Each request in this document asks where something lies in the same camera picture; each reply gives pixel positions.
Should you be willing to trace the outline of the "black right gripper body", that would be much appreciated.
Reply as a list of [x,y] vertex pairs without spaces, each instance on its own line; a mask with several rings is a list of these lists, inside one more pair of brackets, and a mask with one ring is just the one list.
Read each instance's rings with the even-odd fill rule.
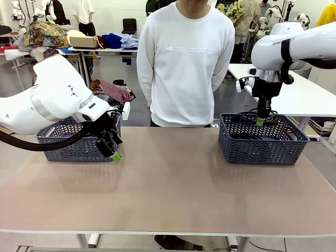
[[282,82],[267,82],[260,78],[255,78],[251,93],[253,97],[264,97],[267,100],[271,100],[273,97],[279,96],[281,87]]

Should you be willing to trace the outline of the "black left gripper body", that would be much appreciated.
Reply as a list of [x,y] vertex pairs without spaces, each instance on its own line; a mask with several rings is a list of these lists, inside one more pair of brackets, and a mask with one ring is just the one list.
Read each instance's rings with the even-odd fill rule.
[[118,136],[121,136],[120,120],[121,114],[119,111],[105,112],[96,120],[98,137],[102,137],[104,133],[117,134]]

